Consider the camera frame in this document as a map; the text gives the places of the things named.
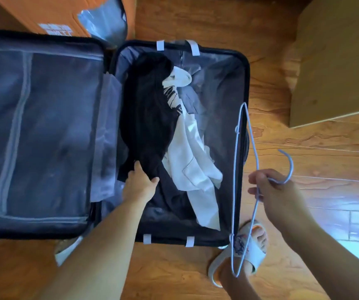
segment slipper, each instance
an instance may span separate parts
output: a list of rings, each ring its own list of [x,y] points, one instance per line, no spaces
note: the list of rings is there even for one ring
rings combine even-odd
[[[243,255],[243,251],[245,249],[245,244],[247,241],[246,240],[247,235],[248,235],[249,229],[250,229],[250,224],[251,224],[251,222],[246,223],[239,230],[238,234],[235,237],[234,246],[233,246],[234,247],[234,257],[242,257],[242,255]],[[254,222],[253,229],[255,229],[256,227],[261,227],[264,230],[264,232],[266,232],[265,228],[257,221]],[[260,246],[257,244],[257,242],[253,238],[250,238],[244,261],[248,261],[252,264],[252,266],[253,266],[252,274],[256,273],[257,268],[260,266],[260,264],[264,260],[265,256],[266,256],[266,253],[260,249]],[[209,275],[211,282],[215,286],[220,287],[220,288],[222,286],[215,281],[214,274],[217,272],[220,265],[227,258],[231,258],[231,247],[227,247],[225,250],[223,250],[213,260],[213,262],[210,264],[209,270],[208,270],[208,275]]]

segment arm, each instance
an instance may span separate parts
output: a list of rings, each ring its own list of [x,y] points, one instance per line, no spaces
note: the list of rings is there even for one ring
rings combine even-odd
[[[158,182],[150,181],[137,161],[128,174],[123,203],[82,241],[36,299],[119,299],[138,224]]]
[[[313,219],[296,185],[272,185],[267,176],[284,180],[275,170],[255,171],[268,219],[304,261],[331,299],[359,299],[359,259],[329,236]],[[256,188],[249,189],[255,194]]]

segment clothes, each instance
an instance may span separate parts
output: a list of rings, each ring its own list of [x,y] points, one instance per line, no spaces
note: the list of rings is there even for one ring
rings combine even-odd
[[[200,138],[195,115],[187,113],[177,92],[177,86],[186,86],[191,80],[185,70],[174,67],[163,81],[165,92],[170,93],[168,104],[181,112],[163,165],[177,188],[187,191],[197,222],[201,226],[220,230],[214,186],[220,188],[223,175],[214,166],[210,149]]]
[[[120,167],[118,180],[125,181],[134,162],[139,160],[149,178],[160,178],[149,204],[170,211],[180,219],[194,219],[186,192],[178,191],[161,162],[179,116],[175,108],[168,106],[162,86],[172,70],[172,62],[160,53],[142,54],[128,70],[120,132],[129,153]]]

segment orange box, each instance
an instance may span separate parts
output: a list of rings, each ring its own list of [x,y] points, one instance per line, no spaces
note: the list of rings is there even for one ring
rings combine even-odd
[[[10,14],[28,30],[38,34],[90,37],[77,15],[95,9],[107,0],[0,0]],[[136,0],[122,0],[127,19],[127,39],[135,36]]]

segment wooden floor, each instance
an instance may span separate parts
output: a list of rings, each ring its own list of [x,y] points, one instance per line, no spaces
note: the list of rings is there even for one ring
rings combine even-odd
[[[289,129],[291,91],[299,60],[292,47],[305,0],[138,0],[136,33],[142,40],[193,39],[238,50],[251,65],[249,106],[263,168],[288,171],[317,221],[359,257],[359,115]],[[241,218],[251,214],[244,168]],[[252,282],[263,299],[327,299],[301,259],[257,212],[270,238],[268,254]],[[29,299],[56,272],[54,241],[0,240],[0,299]],[[227,299],[206,277],[214,248],[136,244],[122,299]]]

